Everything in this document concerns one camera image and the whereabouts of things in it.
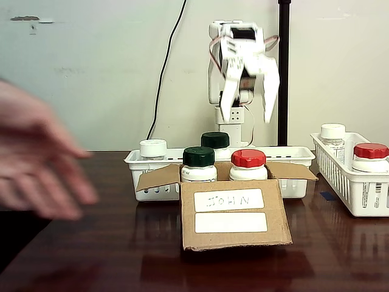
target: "reflective table surface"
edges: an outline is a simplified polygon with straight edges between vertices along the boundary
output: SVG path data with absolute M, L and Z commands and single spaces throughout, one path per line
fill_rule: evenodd
M 49 223 L 0 274 L 1 292 L 389 291 L 389 220 L 353 218 L 320 175 L 284 201 L 293 245 L 187 254 L 178 203 L 138 204 L 126 154 L 83 162 L 101 201 Z

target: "cardboard box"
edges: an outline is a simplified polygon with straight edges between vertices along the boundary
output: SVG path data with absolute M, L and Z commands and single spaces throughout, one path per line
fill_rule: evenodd
M 229 181 L 232 164 L 215 164 L 217 182 L 180 182 L 181 165 L 144 173 L 136 191 L 179 183 L 182 246 L 205 251 L 292 244 L 278 179 L 317 177 L 303 165 L 268 162 L 265 181 Z

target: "medicine bottle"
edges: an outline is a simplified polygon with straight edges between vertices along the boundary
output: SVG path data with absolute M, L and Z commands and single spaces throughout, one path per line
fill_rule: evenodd
M 208 132 L 201 136 L 201 146 L 215 151 L 215 161 L 231 161 L 230 136 L 225 132 Z
M 139 143 L 140 155 L 144 160 L 164 160 L 167 155 L 167 143 L 162 139 L 143 140 Z
M 218 171 L 214 166 L 215 152 L 209 147 L 189 147 L 182 157 L 181 181 L 204 183 L 216 181 Z
M 267 179 L 266 155 L 259 150 L 243 149 L 232 153 L 231 181 Z
M 389 148 L 383 144 L 361 143 L 354 147 L 354 172 L 389 172 Z
M 346 127 L 338 123 L 325 123 L 320 132 L 322 142 L 334 156 L 345 163 L 345 136 Z

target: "blurry hand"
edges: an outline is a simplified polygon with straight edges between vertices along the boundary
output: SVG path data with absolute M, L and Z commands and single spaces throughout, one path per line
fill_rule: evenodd
M 0 204 L 44 218 L 80 218 L 76 201 L 97 202 L 76 162 L 89 156 L 48 105 L 0 80 Z

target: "wall stain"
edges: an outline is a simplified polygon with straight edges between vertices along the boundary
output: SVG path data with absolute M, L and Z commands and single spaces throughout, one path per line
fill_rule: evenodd
M 36 21 L 40 20 L 37 16 L 15 16 L 10 19 L 11 21 Z
M 64 68 L 64 67 L 61 67 L 61 68 L 54 68 L 54 71 L 58 74 L 65 74 L 67 77 L 67 75 L 71 75 L 71 74 L 84 74 L 85 73 L 85 70 L 82 69 L 82 68 Z
M 30 35 L 36 35 L 36 27 L 34 25 L 31 26 Z

